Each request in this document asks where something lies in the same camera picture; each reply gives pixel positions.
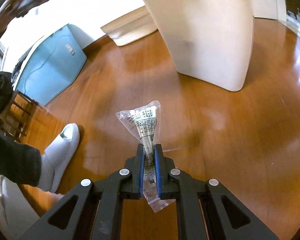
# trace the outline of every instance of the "black bag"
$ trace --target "black bag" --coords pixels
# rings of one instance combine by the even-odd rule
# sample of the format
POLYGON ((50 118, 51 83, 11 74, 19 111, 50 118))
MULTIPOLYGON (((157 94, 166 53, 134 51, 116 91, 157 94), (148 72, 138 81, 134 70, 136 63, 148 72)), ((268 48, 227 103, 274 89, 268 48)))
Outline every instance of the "black bag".
POLYGON ((0 112, 9 102, 12 93, 11 73, 0 71, 0 112))

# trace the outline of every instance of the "blue storage box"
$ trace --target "blue storage box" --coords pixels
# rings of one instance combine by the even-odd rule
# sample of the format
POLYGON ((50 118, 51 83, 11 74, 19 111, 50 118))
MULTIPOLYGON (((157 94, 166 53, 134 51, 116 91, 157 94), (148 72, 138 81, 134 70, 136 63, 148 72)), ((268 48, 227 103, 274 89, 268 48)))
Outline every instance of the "blue storage box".
POLYGON ((74 82, 86 60, 87 56, 65 25, 33 46, 14 89, 47 105, 74 82))

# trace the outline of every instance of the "metal rivet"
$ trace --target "metal rivet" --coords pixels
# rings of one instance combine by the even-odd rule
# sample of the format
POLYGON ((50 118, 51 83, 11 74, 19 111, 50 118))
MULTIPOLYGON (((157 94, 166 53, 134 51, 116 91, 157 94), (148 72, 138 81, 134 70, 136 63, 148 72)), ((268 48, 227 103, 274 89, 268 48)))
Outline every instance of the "metal rivet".
POLYGON ((89 186, 91 184, 91 180, 90 179, 83 179, 81 180, 81 186, 89 186))
POLYGON ((120 175, 128 175, 129 174, 129 170, 128 169, 122 169, 119 171, 120 175))
POLYGON ((211 186, 218 186, 219 185, 219 181, 217 179, 209 179, 209 184, 211 186))
POLYGON ((180 170, 179 170, 179 169, 172 169, 172 170, 170 171, 170 173, 171 173, 172 175, 179 175, 179 174, 180 174, 180 170))

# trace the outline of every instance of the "clear plastic bag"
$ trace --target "clear plastic bag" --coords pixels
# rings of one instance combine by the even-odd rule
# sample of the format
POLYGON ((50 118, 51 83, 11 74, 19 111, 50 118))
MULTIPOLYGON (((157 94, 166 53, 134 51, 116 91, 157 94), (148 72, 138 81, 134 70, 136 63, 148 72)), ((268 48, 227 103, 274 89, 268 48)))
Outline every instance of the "clear plastic bag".
POLYGON ((154 212, 158 212, 174 202, 173 199, 161 200, 158 198, 156 187, 154 145, 157 143, 160 133, 161 105, 159 101, 152 101, 146 106, 120 111, 116 115, 128 131, 143 145, 145 154, 143 195, 154 212))

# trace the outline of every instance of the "wooden floor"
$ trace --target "wooden floor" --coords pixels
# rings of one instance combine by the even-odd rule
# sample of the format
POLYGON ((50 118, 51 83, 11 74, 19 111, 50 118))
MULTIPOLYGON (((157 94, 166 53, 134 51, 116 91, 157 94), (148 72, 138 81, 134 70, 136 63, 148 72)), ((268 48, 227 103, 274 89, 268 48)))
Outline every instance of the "wooden floor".
MULTIPOLYGON (((92 55, 76 81, 38 109, 24 143, 42 152, 70 122, 81 143, 61 181, 100 180, 135 155, 138 141, 120 110, 162 105, 164 154, 194 178, 219 179, 280 239, 300 227, 300 39, 277 21, 256 19, 244 87, 229 92, 178 74, 158 32, 92 55)), ((42 215, 62 195, 22 190, 42 215)), ((154 213, 143 198, 124 203, 122 240, 177 240, 175 204, 154 213)))

